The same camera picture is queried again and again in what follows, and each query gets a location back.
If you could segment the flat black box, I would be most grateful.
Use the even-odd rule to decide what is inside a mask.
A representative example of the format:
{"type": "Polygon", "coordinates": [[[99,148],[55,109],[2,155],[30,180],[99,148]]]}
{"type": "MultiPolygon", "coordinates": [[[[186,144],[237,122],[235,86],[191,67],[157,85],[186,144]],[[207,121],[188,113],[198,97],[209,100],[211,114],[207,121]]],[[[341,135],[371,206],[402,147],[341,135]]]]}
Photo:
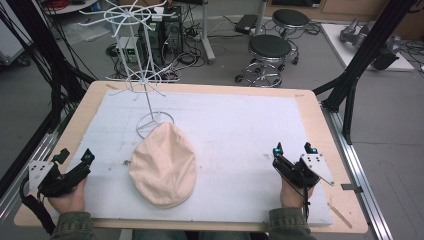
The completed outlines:
{"type": "Polygon", "coordinates": [[[256,27],[257,15],[247,14],[243,15],[242,18],[236,23],[234,30],[242,34],[250,34],[250,31],[256,27]]]}

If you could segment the black round stool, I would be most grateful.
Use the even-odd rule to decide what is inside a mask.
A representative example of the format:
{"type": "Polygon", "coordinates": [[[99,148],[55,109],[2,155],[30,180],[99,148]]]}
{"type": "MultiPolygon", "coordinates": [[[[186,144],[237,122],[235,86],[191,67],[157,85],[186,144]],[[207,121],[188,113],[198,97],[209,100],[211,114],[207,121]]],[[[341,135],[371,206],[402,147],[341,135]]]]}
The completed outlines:
{"type": "Polygon", "coordinates": [[[292,9],[279,9],[272,14],[272,21],[282,29],[280,36],[286,39],[290,32],[302,29],[310,19],[303,13],[292,9]]]}
{"type": "Polygon", "coordinates": [[[275,35],[257,35],[250,39],[248,51],[253,56],[250,63],[235,76],[235,82],[245,80],[249,86],[279,87],[286,59],[292,48],[289,42],[275,35]]]}

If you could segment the grey metal table leg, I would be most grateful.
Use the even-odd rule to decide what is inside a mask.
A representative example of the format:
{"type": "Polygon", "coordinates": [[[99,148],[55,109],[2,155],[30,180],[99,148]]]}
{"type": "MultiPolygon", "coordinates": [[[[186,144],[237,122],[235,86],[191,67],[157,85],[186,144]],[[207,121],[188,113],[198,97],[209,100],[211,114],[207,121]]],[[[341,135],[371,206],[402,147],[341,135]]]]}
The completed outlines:
{"type": "Polygon", "coordinates": [[[259,35],[263,26],[265,10],[269,0],[260,0],[254,36],[259,35]]]}
{"type": "Polygon", "coordinates": [[[201,0],[202,2],[202,35],[201,41],[207,57],[207,63],[212,64],[216,57],[213,52],[211,43],[208,38],[208,0],[201,0]]]}

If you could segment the person's left hand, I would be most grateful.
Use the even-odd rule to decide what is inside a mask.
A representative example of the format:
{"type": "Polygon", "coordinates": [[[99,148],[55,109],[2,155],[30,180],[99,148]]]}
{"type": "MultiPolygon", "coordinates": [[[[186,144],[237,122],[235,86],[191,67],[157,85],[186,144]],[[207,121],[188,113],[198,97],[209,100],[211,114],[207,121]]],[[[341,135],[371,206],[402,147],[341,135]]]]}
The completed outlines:
{"type": "Polygon", "coordinates": [[[51,206],[59,213],[83,212],[85,210],[85,185],[87,179],[84,178],[71,193],[60,197],[49,197],[51,206]]]}

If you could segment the thin wooden stick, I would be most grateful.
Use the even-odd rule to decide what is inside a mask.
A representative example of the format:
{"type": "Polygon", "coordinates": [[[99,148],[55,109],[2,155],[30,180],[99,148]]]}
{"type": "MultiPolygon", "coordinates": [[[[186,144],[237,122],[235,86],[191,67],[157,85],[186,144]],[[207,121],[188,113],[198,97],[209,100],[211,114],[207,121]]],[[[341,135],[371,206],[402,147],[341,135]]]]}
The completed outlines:
{"type": "Polygon", "coordinates": [[[334,212],[335,215],[349,228],[352,229],[352,224],[348,221],[348,219],[331,203],[327,202],[328,207],[334,212]]]}

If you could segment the small white device box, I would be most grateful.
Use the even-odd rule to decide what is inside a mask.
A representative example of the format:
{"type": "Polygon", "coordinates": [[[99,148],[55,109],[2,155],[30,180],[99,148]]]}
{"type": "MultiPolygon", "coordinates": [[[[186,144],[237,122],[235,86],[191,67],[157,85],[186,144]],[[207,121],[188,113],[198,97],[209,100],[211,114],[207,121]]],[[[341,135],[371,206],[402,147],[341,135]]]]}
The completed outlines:
{"type": "Polygon", "coordinates": [[[125,60],[130,63],[136,63],[137,58],[137,51],[139,48],[136,46],[136,43],[138,42],[137,37],[125,37],[121,36],[119,38],[118,44],[116,45],[116,49],[118,52],[123,51],[125,60]]]}

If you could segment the aluminium rail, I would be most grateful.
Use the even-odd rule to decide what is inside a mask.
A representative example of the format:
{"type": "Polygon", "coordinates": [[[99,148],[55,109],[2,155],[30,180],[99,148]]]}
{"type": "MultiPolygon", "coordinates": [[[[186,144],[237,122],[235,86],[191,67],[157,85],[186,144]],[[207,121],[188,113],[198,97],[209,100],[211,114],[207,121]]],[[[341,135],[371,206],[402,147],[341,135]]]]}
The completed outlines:
{"type": "Polygon", "coordinates": [[[29,163],[33,160],[46,161],[60,135],[58,130],[36,132],[0,178],[0,225],[7,221],[20,201],[20,184],[28,175],[29,163]]]}
{"type": "Polygon", "coordinates": [[[334,135],[335,143],[341,150],[340,155],[347,168],[348,176],[351,178],[351,184],[361,186],[363,189],[363,192],[356,194],[356,196],[365,213],[367,225],[372,229],[377,240],[394,240],[379,207],[378,201],[374,196],[354,145],[349,144],[342,134],[343,120],[340,114],[337,112],[330,112],[325,108],[322,108],[322,112],[334,135]]]}

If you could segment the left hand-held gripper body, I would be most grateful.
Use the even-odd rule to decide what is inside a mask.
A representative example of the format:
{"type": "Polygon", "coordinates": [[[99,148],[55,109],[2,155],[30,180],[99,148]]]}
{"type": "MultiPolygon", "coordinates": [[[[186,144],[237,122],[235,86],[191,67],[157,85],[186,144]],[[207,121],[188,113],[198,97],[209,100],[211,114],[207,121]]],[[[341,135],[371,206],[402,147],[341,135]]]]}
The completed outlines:
{"type": "Polygon", "coordinates": [[[29,189],[37,189],[46,197],[68,194],[88,176],[90,165],[90,161],[82,161],[69,172],[62,174],[56,162],[31,161],[28,168],[29,189]]]}

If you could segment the white floor board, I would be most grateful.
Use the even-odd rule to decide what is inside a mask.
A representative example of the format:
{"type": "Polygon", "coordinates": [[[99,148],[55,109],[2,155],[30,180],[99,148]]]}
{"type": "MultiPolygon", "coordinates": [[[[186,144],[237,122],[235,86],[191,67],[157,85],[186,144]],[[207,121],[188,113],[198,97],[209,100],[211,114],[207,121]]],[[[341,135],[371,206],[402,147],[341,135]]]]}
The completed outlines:
{"type": "MultiPolygon", "coordinates": [[[[339,60],[346,67],[353,59],[357,49],[351,43],[342,43],[339,40],[340,32],[345,25],[322,24],[321,27],[339,60]]],[[[397,57],[398,59],[386,68],[386,71],[408,72],[414,70],[414,67],[400,53],[397,54],[397,57]]]]}

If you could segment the white foam mat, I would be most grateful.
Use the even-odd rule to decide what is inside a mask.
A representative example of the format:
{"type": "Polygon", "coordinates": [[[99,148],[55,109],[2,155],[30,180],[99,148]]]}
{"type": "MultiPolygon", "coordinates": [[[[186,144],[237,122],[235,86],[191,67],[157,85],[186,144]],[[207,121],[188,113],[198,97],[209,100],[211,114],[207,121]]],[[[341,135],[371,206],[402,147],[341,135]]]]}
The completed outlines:
{"type": "Polygon", "coordinates": [[[280,205],[273,149],[282,146],[284,156],[296,162],[308,141],[296,101],[267,97],[261,89],[243,95],[110,90],[70,163],[77,165],[85,151],[95,156],[85,197],[97,220],[262,224],[280,205]],[[141,141],[136,125],[150,110],[170,114],[196,156],[191,196],[169,209],[149,203],[129,175],[141,141]]]}

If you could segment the black metal frame strut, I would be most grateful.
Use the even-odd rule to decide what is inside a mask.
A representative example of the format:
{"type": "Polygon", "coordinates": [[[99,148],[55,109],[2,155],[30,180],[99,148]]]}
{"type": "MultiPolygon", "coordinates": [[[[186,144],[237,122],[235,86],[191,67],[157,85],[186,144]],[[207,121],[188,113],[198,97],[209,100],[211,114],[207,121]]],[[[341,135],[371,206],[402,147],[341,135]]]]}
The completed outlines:
{"type": "Polygon", "coordinates": [[[32,44],[28,45],[20,36],[13,20],[7,15],[0,3],[0,19],[17,38],[25,52],[36,64],[40,74],[51,87],[52,110],[30,138],[18,157],[0,179],[0,198],[12,187],[26,160],[35,150],[46,133],[51,133],[61,124],[62,110],[69,104],[79,103],[86,93],[82,83],[96,81],[94,75],[81,71],[78,65],[72,65],[56,43],[48,25],[43,20],[33,0],[5,0],[11,11],[29,35],[32,44]]]}
{"type": "Polygon", "coordinates": [[[322,101],[323,107],[330,112],[338,112],[340,104],[345,102],[342,136],[349,145],[352,144],[351,125],[357,83],[369,64],[377,57],[386,40],[417,1],[389,0],[369,35],[341,75],[313,90],[315,95],[331,90],[330,95],[322,101]]]}

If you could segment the grey metal bracket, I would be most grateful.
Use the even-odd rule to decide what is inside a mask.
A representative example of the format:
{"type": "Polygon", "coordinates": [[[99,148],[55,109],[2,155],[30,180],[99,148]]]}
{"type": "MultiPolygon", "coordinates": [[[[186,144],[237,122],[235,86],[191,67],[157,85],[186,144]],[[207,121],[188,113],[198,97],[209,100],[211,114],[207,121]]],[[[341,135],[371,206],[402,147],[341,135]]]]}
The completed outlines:
{"type": "Polygon", "coordinates": [[[363,192],[362,187],[361,186],[358,186],[358,185],[355,185],[355,184],[342,184],[341,187],[342,187],[342,189],[344,191],[351,190],[355,194],[360,194],[360,193],[363,192]]]}

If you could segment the grey robot part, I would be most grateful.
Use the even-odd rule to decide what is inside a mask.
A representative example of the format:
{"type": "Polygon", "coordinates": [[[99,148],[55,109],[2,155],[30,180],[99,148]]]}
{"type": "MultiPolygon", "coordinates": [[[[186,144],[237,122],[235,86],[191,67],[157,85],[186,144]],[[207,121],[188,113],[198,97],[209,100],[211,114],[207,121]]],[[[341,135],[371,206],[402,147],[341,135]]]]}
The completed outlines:
{"type": "MultiPolygon", "coordinates": [[[[340,31],[339,40],[342,43],[350,42],[353,47],[358,49],[373,28],[375,21],[370,21],[363,25],[360,30],[359,19],[355,18],[347,27],[340,31]]],[[[399,59],[397,54],[401,50],[401,38],[391,35],[380,48],[376,57],[371,61],[370,65],[376,70],[385,70],[399,59]]]]}

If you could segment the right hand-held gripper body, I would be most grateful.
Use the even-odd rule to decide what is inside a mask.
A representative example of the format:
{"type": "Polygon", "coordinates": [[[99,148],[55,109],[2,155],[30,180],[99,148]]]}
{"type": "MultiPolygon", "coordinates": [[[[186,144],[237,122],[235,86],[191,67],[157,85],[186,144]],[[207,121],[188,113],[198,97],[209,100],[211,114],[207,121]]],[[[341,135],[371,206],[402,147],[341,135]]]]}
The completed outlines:
{"type": "Polygon", "coordinates": [[[295,163],[282,154],[274,155],[273,167],[284,178],[297,188],[312,188],[320,180],[330,186],[335,184],[327,161],[322,154],[302,154],[295,163]]]}

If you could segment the peach cloth hat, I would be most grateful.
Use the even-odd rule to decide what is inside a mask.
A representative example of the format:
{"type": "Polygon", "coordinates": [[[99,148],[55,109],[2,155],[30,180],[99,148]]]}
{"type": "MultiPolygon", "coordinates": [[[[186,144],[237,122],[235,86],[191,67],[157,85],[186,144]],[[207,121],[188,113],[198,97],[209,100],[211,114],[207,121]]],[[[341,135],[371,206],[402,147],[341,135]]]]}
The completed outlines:
{"type": "Polygon", "coordinates": [[[133,151],[129,175],[149,203],[175,207],[189,198],[195,187],[194,149],[174,124],[161,123],[133,151]]]}

